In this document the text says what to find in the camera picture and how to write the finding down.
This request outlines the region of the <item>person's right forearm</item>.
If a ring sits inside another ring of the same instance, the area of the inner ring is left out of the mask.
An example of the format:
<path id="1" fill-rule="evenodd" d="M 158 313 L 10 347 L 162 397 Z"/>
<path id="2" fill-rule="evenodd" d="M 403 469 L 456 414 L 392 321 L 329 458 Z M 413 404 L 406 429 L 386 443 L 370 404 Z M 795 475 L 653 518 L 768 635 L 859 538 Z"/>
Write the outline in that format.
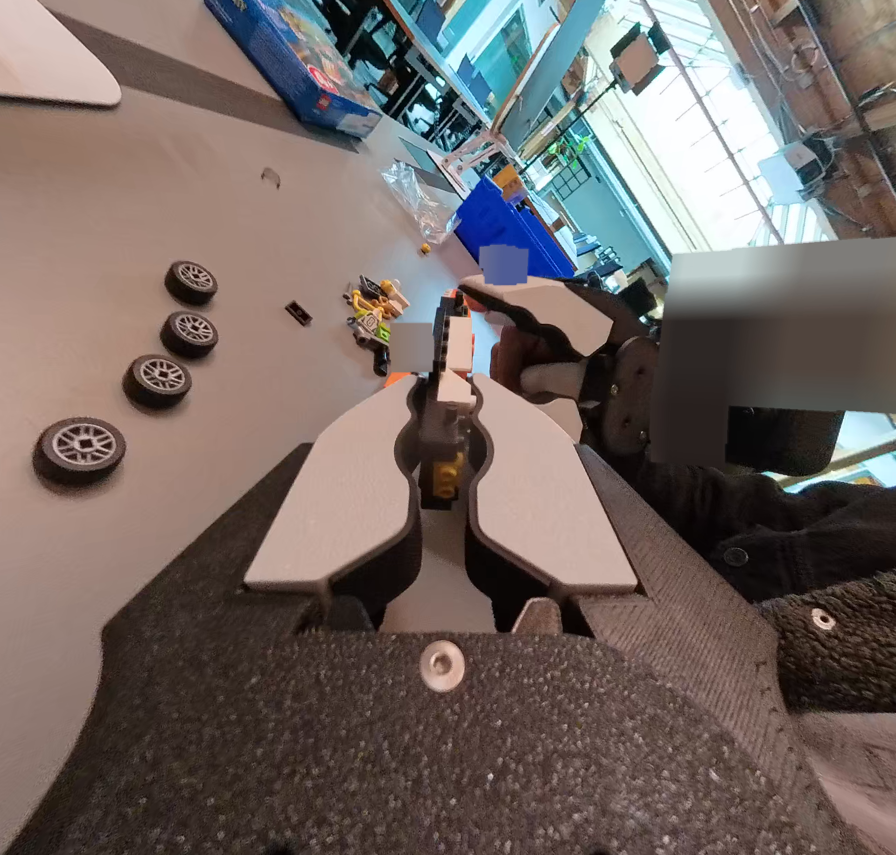
<path id="1" fill-rule="evenodd" d="M 806 593 L 826 554 L 805 532 L 833 513 L 825 495 L 789 493 L 759 473 L 606 454 L 611 467 L 710 567 L 750 603 Z"/>

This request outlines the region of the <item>clear plastic bag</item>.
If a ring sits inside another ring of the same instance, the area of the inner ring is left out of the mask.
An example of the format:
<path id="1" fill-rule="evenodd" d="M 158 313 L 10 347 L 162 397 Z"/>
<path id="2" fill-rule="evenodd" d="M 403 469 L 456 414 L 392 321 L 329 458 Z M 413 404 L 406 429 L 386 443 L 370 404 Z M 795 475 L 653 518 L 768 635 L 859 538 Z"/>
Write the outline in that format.
<path id="1" fill-rule="evenodd" d="M 440 174 L 393 160 L 379 170 L 385 185 L 412 217 L 423 243 L 440 246 L 458 228 L 460 200 Z"/>

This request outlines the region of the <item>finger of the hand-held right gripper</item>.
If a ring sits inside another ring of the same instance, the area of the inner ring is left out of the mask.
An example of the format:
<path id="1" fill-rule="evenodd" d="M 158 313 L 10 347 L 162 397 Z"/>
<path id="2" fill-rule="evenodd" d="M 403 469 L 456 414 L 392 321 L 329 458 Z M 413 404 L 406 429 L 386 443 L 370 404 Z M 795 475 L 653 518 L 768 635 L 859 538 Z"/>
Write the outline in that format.
<path id="1" fill-rule="evenodd" d="M 525 283 L 496 285 L 476 275 L 462 279 L 460 290 L 490 321 L 502 319 L 538 337 L 565 359 L 589 358 L 610 342 L 611 318 L 560 280 L 529 278 Z"/>
<path id="2" fill-rule="evenodd" d="M 539 363 L 521 372 L 521 395 L 554 421 L 575 443 L 581 441 L 583 421 L 579 399 L 588 362 Z"/>

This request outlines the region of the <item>blue plastic bin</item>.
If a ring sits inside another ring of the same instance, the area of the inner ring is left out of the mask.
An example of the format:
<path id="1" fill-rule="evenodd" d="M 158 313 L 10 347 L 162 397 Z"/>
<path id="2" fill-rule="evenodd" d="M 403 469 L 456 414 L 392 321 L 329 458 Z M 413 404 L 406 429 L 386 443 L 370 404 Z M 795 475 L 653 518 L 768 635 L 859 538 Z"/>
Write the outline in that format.
<path id="1" fill-rule="evenodd" d="M 501 188 L 482 178 L 455 212 L 454 234 L 476 260 L 491 247 L 515 248 L 528 255 L 528 275 L 569 279 L 576 270 L 544 225 L 528 208 L 521 210 L 504 200 Z"/>

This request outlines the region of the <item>person's right hand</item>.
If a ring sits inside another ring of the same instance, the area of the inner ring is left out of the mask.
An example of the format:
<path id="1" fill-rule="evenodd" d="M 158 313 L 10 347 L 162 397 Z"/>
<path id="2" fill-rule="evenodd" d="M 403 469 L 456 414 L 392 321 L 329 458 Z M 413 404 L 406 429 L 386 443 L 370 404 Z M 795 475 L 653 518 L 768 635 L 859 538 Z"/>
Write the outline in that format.
<path id="1" fill-rule="evenodd" d="M 521 375 L 527 368 L 563 360 L 540 334 L 507 324 L 490 354 L 489 376 L 516 395 L 522 394 Z"/>

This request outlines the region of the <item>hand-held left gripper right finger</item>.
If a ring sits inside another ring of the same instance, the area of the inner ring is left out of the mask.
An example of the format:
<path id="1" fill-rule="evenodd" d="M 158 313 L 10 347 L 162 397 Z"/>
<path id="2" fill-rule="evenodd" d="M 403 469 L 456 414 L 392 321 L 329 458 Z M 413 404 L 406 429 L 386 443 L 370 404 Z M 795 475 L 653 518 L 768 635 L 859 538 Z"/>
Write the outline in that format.
<path id="1" fill-rule="evenodd" d="M 581 459 L 546 413 L 492 379 L 473 379 L 476 456 L 465 566 L 495 622 L 531 598 L 634 593 L 638 578 Z"/>

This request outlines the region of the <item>person's pale printed shirt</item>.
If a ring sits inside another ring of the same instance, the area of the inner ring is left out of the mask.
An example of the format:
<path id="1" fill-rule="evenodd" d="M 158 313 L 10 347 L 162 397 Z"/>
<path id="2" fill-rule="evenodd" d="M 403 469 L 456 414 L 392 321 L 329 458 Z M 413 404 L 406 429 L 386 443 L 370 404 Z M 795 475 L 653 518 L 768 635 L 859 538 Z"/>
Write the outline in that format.
<path id="1" fill-rule="evenodd" d="M 792 715 L 826 793 L 873 853 L 895 852 L 895 715 Z"/>

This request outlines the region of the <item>yellow lego hand truck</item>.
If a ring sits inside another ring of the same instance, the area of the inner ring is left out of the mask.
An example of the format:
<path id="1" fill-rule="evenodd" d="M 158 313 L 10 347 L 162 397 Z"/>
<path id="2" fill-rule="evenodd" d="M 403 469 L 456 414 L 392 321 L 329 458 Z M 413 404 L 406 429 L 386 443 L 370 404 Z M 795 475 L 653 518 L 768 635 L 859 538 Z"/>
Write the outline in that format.
<path id="1" fill-rule="evenodd" d="M 347 285 L 343 298 L 354 306 L 355 311 L 377 308 L 390 316 L 398 316 L 405 306 L 403 296 L 392 281 L 376 282 L 364 275 L 358 277 L 356 284 Z"/>

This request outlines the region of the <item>orange lego race car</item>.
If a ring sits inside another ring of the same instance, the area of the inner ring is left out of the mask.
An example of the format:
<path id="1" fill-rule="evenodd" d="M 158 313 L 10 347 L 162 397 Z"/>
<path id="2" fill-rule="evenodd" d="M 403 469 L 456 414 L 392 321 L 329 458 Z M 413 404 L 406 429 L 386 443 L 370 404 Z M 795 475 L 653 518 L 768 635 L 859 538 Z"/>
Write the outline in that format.
<path id="1" fill-rule="evenodd" d="M 460 496 L 476 407 L 474 352 L 471 311 L 460 289 L 442 295 L 430 324 L 404 321 L 391 328 L 390 372 L 418 374 L 401 380 L 410 383 L 410 418 L 398 452 L 417 475 L 424 510 L 449 511 Z"/>

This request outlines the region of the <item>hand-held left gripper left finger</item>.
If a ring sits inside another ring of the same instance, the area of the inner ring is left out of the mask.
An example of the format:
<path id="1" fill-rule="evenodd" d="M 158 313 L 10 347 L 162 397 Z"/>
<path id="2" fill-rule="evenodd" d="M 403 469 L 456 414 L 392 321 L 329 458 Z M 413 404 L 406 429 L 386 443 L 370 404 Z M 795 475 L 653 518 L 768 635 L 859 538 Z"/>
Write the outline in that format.
<path id="1" fill-rule="evenodd" d="M 414 386 L 388 386 L 308 451 L 248 570 L 252 592 L 352 596 L 375 622 L 420 571 L 420 507 L 398 448 Z"/>

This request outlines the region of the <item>blue lego box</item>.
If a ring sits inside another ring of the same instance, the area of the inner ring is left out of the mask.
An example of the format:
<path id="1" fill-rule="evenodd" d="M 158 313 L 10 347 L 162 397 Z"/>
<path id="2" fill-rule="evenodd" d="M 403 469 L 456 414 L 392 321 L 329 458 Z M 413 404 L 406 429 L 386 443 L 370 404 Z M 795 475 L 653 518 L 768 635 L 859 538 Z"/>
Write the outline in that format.
<path id="1" fill-rule="evenodd" d="M 285 0 L 204 0 L 300 122 L 365 140 L 383 113 L 323 30 Z"/>

